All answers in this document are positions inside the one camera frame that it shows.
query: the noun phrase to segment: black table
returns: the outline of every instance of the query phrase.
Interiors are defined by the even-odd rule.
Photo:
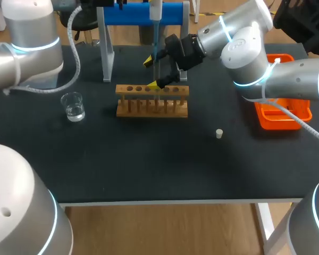
[[[266,49],[307,57],[302,45]],[[269,201],[302,198],[319,182],[319,141],[304,130],[263,131],[219,60],[188,72],[188,119],[117,118],[115,85],[150,83],[152,71],[142,66],[150,52],[115,47],[107,84],[99,48],[79,47],[80,80],[67,90],[83,95],[86,117],[79,123],[66,119],[65,92],[0,92],[0,144],[25,157],[60,203]],[[73,73],[64,47],[59,84]],[[310,124],[319,131],[319,102],[311,110]],[[224,131],[222,139],[216,129]]]

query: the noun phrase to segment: small white cap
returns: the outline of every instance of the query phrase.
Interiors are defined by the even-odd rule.
[[[222,134],[223,134],[223,130],[222,129],[216,130],[216,138],[220,139],[222,137]]]

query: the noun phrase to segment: water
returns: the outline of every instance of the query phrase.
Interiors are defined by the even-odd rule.
[[[85,111],[83,104],[71,104],[66,108],[66,114],[68,115],[68,119],[72,122],[81,121],[85,118]]]

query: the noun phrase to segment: table leg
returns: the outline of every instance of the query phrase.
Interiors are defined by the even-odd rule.
[[[265,255],[277,255],[287,243],[287,225],[290,214],[296,204],[293,204],[286,215],[274,229],[268,203],[256,203],[255,208],[259,220]]]

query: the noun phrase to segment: wooden floor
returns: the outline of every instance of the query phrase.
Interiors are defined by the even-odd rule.
[[[201,0],[200,12],[226,12],[243,2]],[[280,2],[275,1],[271,10],[276,11]],[[190,32],[195,33],[216,18],[200,16],[199,23],[194,24],[191,17]],[[58,19],[57,25],[62,43],[68,44],[66,29]],[[110,27],[110,30],[115,45],[140,43],[137,27]],[[167,34],[172,33],[179,34],[179,27],[169,27]],[[93,38],[98,39],[97,30],[93,31]],[[0,32],[0,41],[10,41],[8,31]],[[273,29],[265,42],[293,43],[293,40],[281,30]],[[270,204],[270,207],[277,225],[289,204]],[[249,204],[75,207],[69,213],[74,233],[73,254],[259,255],[261,235],[254,215]],[[289,251],[286,248],[280,254]]]

